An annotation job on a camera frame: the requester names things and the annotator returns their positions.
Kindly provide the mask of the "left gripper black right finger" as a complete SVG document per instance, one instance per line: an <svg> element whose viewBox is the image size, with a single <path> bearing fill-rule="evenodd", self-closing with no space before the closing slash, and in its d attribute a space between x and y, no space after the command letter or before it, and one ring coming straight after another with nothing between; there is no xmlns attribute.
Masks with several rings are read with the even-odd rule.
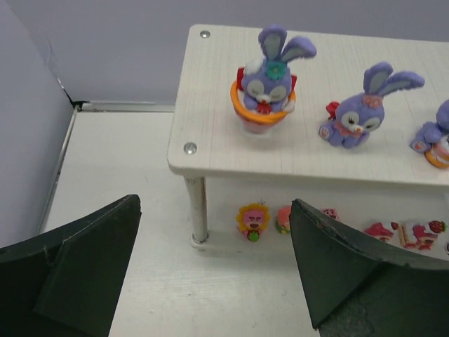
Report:
<svg viewBox="0 0 449 337"><path fill-rule="evenodd" d="M447 336L448 262L382 242L301 199L291 239L311 325L331 336Z"/></svg>

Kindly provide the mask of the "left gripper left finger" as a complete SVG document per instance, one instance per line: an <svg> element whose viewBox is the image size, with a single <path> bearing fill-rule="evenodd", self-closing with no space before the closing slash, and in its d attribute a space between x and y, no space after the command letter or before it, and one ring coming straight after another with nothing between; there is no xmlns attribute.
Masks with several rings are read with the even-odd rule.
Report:
<svg viewBox="0 0 449 337"><path fill-rule="evenodd" d="M1 248L1 335L108 336L140 218L129 194Z"/></svg>

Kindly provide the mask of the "red white bear toy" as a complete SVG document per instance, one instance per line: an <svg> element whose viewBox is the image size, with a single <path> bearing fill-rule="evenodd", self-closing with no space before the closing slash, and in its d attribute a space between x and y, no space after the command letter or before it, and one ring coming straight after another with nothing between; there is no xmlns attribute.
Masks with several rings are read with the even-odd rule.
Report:
<svg viewBox="0 0 449 337"><path fill-rule="evenodd" d="M396 222L376 222L363 232L383 242L389 242L399 228Z"/></svg>

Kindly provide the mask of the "pink bear clover toy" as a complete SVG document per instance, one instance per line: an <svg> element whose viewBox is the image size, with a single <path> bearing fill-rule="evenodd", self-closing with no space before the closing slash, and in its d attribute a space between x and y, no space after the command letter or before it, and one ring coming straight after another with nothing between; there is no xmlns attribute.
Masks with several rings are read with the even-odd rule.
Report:
<svg viewBox="0 0 449 337"><path fill-rule="evenodd" d="M336 221L340 221L340 217L336 211L336 209L333 208L322 208L320 211L324 214L326 214L328 217L335 219Z"/></svg>

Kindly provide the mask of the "red white strawberry toy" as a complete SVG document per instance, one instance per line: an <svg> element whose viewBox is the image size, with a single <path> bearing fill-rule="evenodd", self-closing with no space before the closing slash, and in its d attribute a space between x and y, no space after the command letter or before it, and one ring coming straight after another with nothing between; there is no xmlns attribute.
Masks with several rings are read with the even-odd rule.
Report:
<svg viewBox="0 0 449 337"><path fill-rule="evenodd" d="M399 242L405 249L431 250L438 236L446 229L447 225L442 220L404 223L398 227Z"/></svg>

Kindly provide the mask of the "pink bear burger toy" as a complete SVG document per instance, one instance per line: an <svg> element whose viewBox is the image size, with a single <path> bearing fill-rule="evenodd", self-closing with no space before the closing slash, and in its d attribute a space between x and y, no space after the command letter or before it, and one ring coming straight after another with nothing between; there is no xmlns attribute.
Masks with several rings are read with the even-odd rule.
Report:
<svg viewBox="0 0 449 337"><path fill-rule="evenodd" d="M291 206L284 206L277 211L275 227L280 234L290 234Z"/></svg>

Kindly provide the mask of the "orange lion toy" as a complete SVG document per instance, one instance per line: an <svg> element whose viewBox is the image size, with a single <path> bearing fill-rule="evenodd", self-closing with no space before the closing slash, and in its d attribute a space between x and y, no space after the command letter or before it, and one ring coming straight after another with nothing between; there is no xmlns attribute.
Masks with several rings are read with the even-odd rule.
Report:
<svg viewBox="0 0 449 337"><path fill-rule="evenodd" d="M236 215L238 231L250 242L257 242L267 229L271 216L264 204L242 206Z"/></svg>

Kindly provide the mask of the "purple bunny toy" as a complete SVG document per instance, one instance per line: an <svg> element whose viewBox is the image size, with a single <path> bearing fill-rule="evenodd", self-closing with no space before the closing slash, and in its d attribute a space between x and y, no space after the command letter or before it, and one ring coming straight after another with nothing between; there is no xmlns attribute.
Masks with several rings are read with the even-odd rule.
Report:
<svg viewBox="0 0 449 337"><path fill-rule="evenodd" d="M422 88L424 83L424 78L415 72L395 73L388 62L373 65L364 72L362 93L326 106L329 117L319 126L320 138L334 147L358 147L384 121L383 100L386 95Z"/></svg>

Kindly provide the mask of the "purple bunny with ball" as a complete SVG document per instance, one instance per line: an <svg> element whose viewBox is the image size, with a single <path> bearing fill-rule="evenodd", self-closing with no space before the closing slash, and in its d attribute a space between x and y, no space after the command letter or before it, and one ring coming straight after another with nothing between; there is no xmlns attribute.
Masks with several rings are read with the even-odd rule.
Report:
<svg viewBox="0 0 449 337"><path fill-rule="evenodd" d="M410 148L423 154L438 169L448 168L448 100L436 113L436 121L428 121L415 134Z"/></svg>

